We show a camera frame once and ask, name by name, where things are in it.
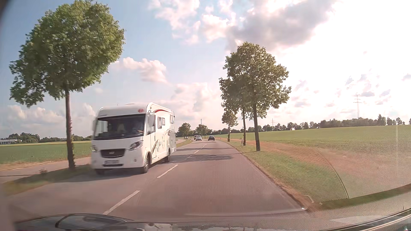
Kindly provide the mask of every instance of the sky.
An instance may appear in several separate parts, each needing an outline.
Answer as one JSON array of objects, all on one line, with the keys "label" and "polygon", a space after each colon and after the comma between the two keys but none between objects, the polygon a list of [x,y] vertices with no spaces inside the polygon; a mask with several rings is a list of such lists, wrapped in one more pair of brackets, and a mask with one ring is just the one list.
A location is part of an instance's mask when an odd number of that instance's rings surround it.
[{"label": "sky", "polygon": [[[0,137],[28,132],[65,137],[65,103],[46,96],[27,108],[9,100],[10,61],[45,11],[64,0],[12,0],[0,21]],[[154,102],[176,124],[222,129],[218,79],[242,42],[264,46],[287,67],[292,92],[259,125],[360,116],[408,123],[411,45],[404,0],[104,0],[125,32],[119,60],[102,82],[72,93],[73,133],[92,134],[104,106]],[[247,127],[253,121],[247,120]]]}]

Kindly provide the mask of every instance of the grass verge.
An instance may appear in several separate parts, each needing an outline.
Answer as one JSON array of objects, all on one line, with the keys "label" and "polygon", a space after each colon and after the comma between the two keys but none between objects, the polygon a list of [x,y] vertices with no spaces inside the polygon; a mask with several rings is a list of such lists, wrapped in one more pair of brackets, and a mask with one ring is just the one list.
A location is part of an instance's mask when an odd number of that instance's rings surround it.
[{"label": "grass verge", "polygon": [[186,141],[184,141],[184,142],[178,143],[178,144],[177,144],[177,147],[184,146],[184,145],[189,144],[189,143],[191,143],[191,142],[193,142],[193,141],[190,140],[190,139],[188,139],[188,140],[186,140]]},{"label": "grass verge", "polygon": [[77,166],[74,171],[69,169],[60,169],[56,171],[50,171],[46,173],[41,173],[29,177],[20,178],[14,181],[9,181],[3,183],[3,188],[6,195],[13,195],[21,193],[30,189],[34,189],[49,183],[54,183],[62,180],[66,180],[73,176],[90,171],[90,166],[81,165]]},{"label": "grass verge", "polygon": [[256,152],[255,146],[242,146],[238,141],[222,141],[235,147],[304,206],[311,204],[311,199],[305,195],[309,195],[315,201],[345,198],[345,190],[331,168],[300,161],[280,152]]}]

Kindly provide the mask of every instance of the white motorhome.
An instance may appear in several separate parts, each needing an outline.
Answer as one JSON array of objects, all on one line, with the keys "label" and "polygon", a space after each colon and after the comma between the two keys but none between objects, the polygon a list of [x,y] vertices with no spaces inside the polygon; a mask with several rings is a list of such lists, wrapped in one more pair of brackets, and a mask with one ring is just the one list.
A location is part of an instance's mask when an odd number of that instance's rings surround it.
[{"label": "white motorhome", "polygon": [[146,173],[159,160],[170,162],[176,150],[174,118],[172,110],[154,103],[102,107],[93,123],[92,168],[99,175],[121,168]]}]

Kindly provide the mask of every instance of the motorhome windshield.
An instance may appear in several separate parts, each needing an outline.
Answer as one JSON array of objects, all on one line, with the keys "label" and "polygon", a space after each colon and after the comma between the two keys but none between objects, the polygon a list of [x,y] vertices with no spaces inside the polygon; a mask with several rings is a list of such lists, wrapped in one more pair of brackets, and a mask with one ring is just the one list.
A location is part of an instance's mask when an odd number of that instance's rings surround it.
[{"label": "motorhome windshield", "polygon": [[98,118],[93,139],[110,140],[143,136],[144,117],[145,114]]}]

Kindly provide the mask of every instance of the road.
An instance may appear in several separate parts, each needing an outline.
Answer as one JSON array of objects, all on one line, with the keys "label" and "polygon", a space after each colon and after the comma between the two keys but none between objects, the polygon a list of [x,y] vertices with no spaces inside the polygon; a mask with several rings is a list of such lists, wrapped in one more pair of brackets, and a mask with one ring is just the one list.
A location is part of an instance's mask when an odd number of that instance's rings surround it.
[{"label": "road", "polygon": [[94,172],[8,197],[14,220],[61,213],[98,213],[156,221],[248,216],[304,210],[230,145],[195,141],[170,163],[134,175]]}]

